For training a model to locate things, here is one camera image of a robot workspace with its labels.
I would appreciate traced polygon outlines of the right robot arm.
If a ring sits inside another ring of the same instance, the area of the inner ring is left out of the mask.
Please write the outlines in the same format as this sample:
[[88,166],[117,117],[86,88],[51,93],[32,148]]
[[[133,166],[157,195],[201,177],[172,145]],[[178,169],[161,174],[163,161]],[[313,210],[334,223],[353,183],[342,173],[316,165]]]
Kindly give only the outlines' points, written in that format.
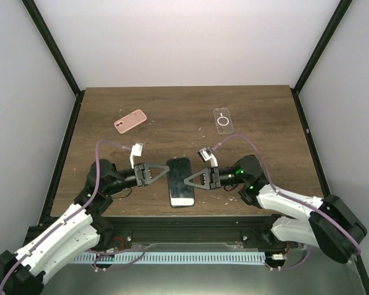
[[273,185],[254,155],[246,155],[233,166],[205,168],[184,179],[186,185],[204,190],[242,185],[238,191],[248,206],[281,215],[261,231],[267,247],[297,242],[318,247],[330,259],[345,264],[360,252],[367,229],[336,195],[305,196]]

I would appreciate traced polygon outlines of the black phone case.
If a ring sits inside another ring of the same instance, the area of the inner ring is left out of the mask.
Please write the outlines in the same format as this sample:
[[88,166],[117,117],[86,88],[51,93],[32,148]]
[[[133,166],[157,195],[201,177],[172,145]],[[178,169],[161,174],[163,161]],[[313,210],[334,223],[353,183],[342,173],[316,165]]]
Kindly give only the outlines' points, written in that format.
[[191,207],[195,204],[194,188],[185,184],[184,180],[192,175],[191,161],[187,157],[168,159],[167,182],[169,199],[172,208]]

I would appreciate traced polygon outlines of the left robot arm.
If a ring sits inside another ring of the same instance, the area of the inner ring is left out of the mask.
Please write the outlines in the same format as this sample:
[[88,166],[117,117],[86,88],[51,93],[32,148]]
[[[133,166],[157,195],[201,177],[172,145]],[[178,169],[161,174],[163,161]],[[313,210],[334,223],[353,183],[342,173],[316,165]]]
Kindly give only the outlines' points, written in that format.
[[84,188],[53,224],[16,252],[0,255],[0,294],[41,294],[76,256],[109,247],[113,226],[102,214],[112,196],[125,188],[150,185],[169,170],[166,165],[141,163],[119,171],[109,160],[96,160]]

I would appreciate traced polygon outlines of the clear magsafe phone case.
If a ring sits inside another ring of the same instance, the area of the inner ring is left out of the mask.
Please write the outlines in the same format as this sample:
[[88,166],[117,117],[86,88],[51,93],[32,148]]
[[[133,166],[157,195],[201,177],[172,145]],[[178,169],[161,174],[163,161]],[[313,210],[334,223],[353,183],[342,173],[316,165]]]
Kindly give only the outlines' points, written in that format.
[[215,108],[213,110],[216,129],[220,135],[230,135],[234,133],[234,126],[228,108]]

